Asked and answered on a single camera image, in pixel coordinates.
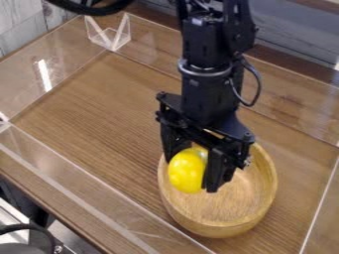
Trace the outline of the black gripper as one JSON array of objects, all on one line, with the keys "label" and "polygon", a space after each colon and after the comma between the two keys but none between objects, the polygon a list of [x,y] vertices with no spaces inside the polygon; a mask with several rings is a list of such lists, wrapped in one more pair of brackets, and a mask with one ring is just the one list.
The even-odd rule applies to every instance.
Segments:
[{"label": "black gripper", "polygon": [[236,116],[242,98],[244,71],[251,65],[243,58],[211,67],[199,67],[187,60],[178,62],[182,92],[156,94],[160,138],[165,161],[198,144],[208,150],[203,189],[219,191],[246,166],[255,134]]}]

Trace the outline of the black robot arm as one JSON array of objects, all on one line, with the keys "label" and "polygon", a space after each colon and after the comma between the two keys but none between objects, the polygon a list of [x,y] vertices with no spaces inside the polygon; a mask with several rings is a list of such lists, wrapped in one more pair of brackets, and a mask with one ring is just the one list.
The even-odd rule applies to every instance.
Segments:
[{"label": "black robot arm", "polygon": [[255,143],[238,110],[256,103],[242,95],[256,26],[248,0],[176,0],[176,12],[182,92],[156,95],[168,180],[179,191],[215,192],[248,165]]}]

